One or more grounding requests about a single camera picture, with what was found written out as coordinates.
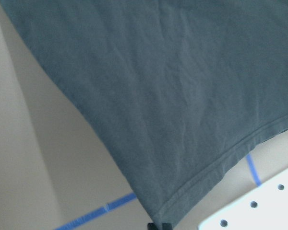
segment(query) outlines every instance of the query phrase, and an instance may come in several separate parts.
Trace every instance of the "white surface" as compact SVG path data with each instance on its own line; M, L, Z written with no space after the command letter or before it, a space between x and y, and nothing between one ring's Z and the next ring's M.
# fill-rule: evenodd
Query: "white surface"
M199 225L199 230L288 230L288 169L225 206Z
M288 131L258 146L264 181L288 167ZM255 188L240 161L175 230ZM131 191L109 153L37 64L0 7L0 230L52 229ZM145 230L138 201L79 230Z

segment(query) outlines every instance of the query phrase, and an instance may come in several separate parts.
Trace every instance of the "blue line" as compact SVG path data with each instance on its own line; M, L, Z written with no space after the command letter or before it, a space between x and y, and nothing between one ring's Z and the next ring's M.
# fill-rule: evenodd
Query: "blue line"
M115 210L118 207L121 207L125 204L127 204L130 201L133 201L136 199L136 195L134 193L127 194L126 196L119 198L111 203L108 203L104 207L100 207L92 212L89 212L81 217L78 217L77 219L72 220L71 222L62 225L61 227L56 228L55 230L72 230L75 229L83 224L86 224L89 221L92 221L104 214L107 214L110 211Z
M251 154L248 154L248 155L246 156L246 159L247 159L247 161L248 161L249 168L250 168L250 170L251 170L251 173L252 173L252 176L253 176L253 178L254 178L254 180L255 180L255 183L257 184L258 187L261 186L262 183L261 183L261 181L260 181L260 179L259 179L259 176L258 176L258 173L257 173L257 171L256 171L255 165L254 165L254 163L253 163L253 159L252 159L252 157L251 157Z

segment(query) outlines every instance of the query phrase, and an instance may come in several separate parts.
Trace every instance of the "black hole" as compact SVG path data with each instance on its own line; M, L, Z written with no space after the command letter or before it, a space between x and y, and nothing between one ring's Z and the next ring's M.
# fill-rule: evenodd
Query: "black hole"
M223 220L221 220L220 225L221 225L222 227L227 227L228 223L227 223L226 220L223 219Z
M277 187L279 190L284 190L285 186L283 186L282 184L279 184Z
M257 207L257 206L258 206L258 204L257 204L256 201L252 201L252 202L251 202L251 207Z

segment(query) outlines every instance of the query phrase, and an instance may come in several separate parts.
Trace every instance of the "folded garment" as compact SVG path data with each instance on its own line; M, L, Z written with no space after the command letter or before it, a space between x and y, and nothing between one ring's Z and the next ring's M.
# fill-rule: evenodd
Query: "folded garment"
M288 129L288 0L0 3L159 228Z

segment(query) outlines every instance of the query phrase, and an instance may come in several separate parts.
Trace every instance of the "round hole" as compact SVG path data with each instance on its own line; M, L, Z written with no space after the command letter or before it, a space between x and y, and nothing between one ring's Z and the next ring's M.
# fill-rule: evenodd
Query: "round hole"
M228 222L223 219L223 220L221 220L220 225L221 225L222 227L227 227Z
M284 190L285 186L283 186L282 184L279 184L277 187L279 190Z
M252 202L251 202L251 207L257 207L257 206L258 206L258 204L257 204L256 201L252 201Z

